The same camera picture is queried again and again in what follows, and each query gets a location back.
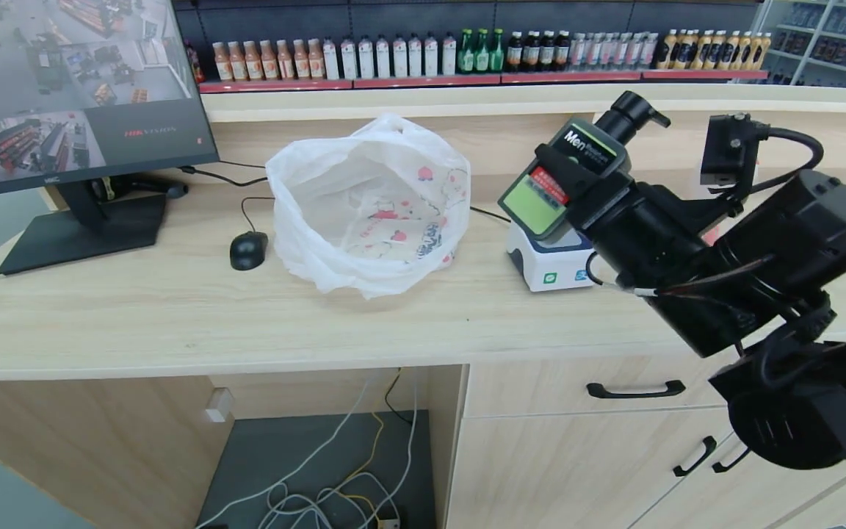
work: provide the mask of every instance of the monitor stand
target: monitor stand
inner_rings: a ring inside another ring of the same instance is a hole
[[[89,181],[58,184],[57,191],[70,210],[35,217],[2,262],[1,275],[155,244],[165,195],[100,204]]]

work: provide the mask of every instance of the monitor screen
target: monitor screen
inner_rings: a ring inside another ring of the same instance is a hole
[[[0,193],[216,160],[171,0],[0,0]]]

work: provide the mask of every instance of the printed plastic bag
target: printed plastic bag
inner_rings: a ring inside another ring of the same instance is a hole
[[[276,255],[322,292],[406,292],[452,262],[468,227],[468,160],[394,114],[349,137],[295,141],[266,172]]]

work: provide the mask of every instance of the black computer mouse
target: black computer mouse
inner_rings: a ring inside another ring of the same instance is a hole
[[[266,234],[248,231],[237,235],[231,242],[231,267],[234,270],[253,270],[266,259],[266,244],[270,241]]]

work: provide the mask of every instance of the black handle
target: black handle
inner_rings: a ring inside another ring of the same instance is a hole
[[[743,450],[742,454],[740,454],[739,458],[736,458],[735,460],[733,460],[733,462],[731,464],[724,465],[724,464],[722,464],[718,461],[718,462],[715,462],[714,465],[711,466],[711,468],[714,469],[714,472],[716,472],[716,473],[726,472],[729,469],[735,467],[737,463],[742,461],[742,459],[745,458],[748,455],[749,455],[749,449],[745,449],[745,450]]]
[[[665,382],[665,387],[668,388],[667,391],[654,392],[653,394],[614,394],[614,392],[605,389],[604,385],[599,382],[592,382],[587,384],[587,391],[594,398],[659,398],[662,396],[680,395],[687,389],[684,387],[684,382],[681,381]]]
[[[702,441],[704,443],[704,455],[698,459],[698,462],[694,463],[689,469],[682,469],[681,465],[674,467],[674,475],[678,476],[678,478],[684,478],[685,475],[689,475],[689,473],[694,472],[695,468],[698,468],[701,463],[705,462],[707,458],[711,456],[711,454],[716,450],[716,439],[714,436],[705,436]]]

